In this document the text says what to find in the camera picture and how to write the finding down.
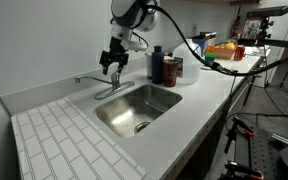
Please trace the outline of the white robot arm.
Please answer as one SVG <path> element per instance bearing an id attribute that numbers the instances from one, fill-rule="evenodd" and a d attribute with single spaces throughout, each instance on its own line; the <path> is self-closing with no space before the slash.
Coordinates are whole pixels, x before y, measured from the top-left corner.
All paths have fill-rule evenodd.
<path id="1" fill-rule="evenodd" d="M 158 14 L 152 8 L 156 0 L 112 0 L 112 25 L 109 51 L 103 50 L 99 63 L 103 73 L 107 74 L 109 66 L 117 62 L 118 72 L 128 63 L 128 50 L 145 51 L 149 45 L 146 41 L 132 41 L 134 30 L 151 31 L 157 23 Z"/>

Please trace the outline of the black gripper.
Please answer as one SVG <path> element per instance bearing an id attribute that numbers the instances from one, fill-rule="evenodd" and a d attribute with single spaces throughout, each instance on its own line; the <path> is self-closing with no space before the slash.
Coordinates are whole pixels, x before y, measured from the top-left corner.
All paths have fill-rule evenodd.
<path id="1" fill-rule="evenodd" d="M 112 37 L 110 40 L 109 51 L 103 50 L 101 53 L 100 64 L 103 67 L 103 74 L 107 75 L 108 67 L 113 63 L 119 64 L 117 73 L 121 74 L 124 66 L 128 63 L 129 54 L 121 45 L 121 40 Z"/>

